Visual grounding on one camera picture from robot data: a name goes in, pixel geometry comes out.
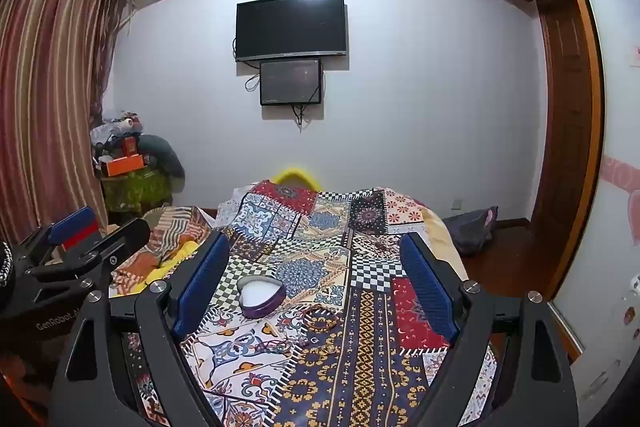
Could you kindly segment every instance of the green cloth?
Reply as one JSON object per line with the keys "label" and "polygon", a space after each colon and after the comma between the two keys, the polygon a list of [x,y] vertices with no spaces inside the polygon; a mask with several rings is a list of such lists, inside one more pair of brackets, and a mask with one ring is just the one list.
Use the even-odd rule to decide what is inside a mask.
{"label": "green cloth", "polygon": [[169,178],[149,167],[100,181],[110,212],[142,213],[142,203],[158,203],[171,197]]}

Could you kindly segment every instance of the pile of clothes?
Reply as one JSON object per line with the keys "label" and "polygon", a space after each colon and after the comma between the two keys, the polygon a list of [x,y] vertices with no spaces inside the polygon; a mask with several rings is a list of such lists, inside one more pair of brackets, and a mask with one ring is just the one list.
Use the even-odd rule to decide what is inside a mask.
{"label": "pile of clothes", "polygon": [[149,166],[170,177],[184,179],[184,168],[165,139],[142,133],[134,112],[122,112],[104,120],[90,132],[94,165],[103,176],[114,176]]}

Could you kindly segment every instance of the blanket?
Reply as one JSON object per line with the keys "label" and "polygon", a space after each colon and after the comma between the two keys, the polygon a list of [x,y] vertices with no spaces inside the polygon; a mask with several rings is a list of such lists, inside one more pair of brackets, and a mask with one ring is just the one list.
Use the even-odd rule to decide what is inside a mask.
{"label": "blanket", "polygon": [[210,232],[211,227],[196,206],[166,208],[151,231],[148,243],[111,273],[113,282],[109,296],[135,293],[136,286],[144,283],[163,264],[174,261],[187,243],[201,245]]}
{"label": "blanket", "polygon": [[[223,425],[405,425],[448,347],[399,260],[402,234],[417,232],[429,245],[425,222],[434,219],[390,188],[254,185],[221,229],[231,244],[228,266],[200,327],[180,345]],[[236,282],[252,274],[287,290],[279,309],[259,320],[241,314],[236,294]],[[325,330],[306,321],[313,305],[337,324]],[[126,344],[147,415],[168,425],[139,338],[129,333]],[[495,368],[488,349],[460,425],[479,417]]]}

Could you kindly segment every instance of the small monitor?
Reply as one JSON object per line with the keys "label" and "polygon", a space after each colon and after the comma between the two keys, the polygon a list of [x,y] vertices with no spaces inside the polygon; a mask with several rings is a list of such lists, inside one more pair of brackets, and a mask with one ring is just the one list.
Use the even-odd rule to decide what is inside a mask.
{"label": "small monitor", "polygon": [[322,100],[318,58],[260,63],[260,105],[307,105]]}

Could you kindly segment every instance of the television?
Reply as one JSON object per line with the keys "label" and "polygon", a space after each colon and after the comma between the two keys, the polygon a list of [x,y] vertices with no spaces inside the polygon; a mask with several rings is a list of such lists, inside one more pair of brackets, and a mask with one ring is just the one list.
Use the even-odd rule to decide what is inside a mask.
{"label": "television", "polygon": [[261,0],[238,4],[237,62],[346,54],[344,0]]}
{"label": "television", "polygon": [[260,63],[260,105],[310,105],[321,101],[319,58],[284,58]]}

